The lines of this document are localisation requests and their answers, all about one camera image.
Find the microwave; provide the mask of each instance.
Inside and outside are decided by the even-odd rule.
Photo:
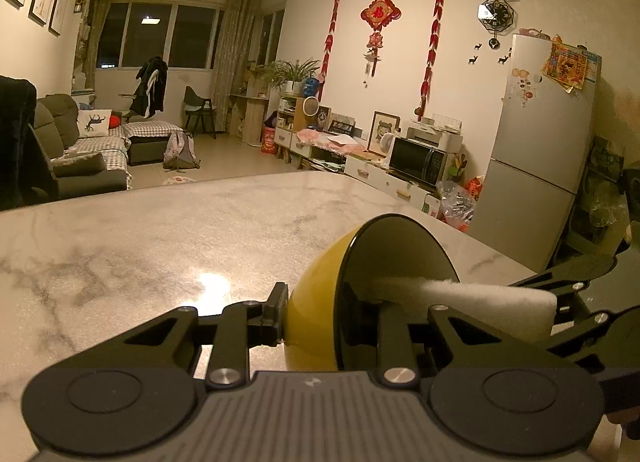
[[[396,137],[389,167],[401,177],[408,176],[435,187],[438,181],[446,179],[455,159],[455,153],[442,152],[414,139]]]

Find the silver refrigerator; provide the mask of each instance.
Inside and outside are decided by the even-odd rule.
[[[568,94],[542,74],[552,43],[513,37],[494,151],[468,234],[530,269],[546,269],[580,186],[593,138],[601,57]]]

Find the patterned curtain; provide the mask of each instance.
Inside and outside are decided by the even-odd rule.
[[[89,33],[89,41],[86,45],[86,57],[84,59],[84,73],[86,75],[86,88],[95,86],[95,62],[98,59],[98,44],[100,36],[104,29],[104,23],[107,20],[111,0],[91,0],[94,4],[94,14],[90,20],[91,32]]]
[[[220,39],[212,74],[211,99],[216,110],[216,129],[228,132],[229,94],[242,86],[255,16],[262,0],[226,0]]]

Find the gray backpack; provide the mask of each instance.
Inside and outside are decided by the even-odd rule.
[[[164,168],[200,168],[200,160],[196,157],[193,147],[193,137],[189,132],[184,130],[171,132],[164,153]]]

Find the pink cloth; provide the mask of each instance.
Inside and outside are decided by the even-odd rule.
[[[329,140],[331,134],[318,132],[317,130],[304,129],[296,134],[300,142],[313,145],[315,147],[331,150],[332,152],[347,155],[351,152],[364,152],[366,149],[361,144],[354,142],[353,145],[339,145]]]

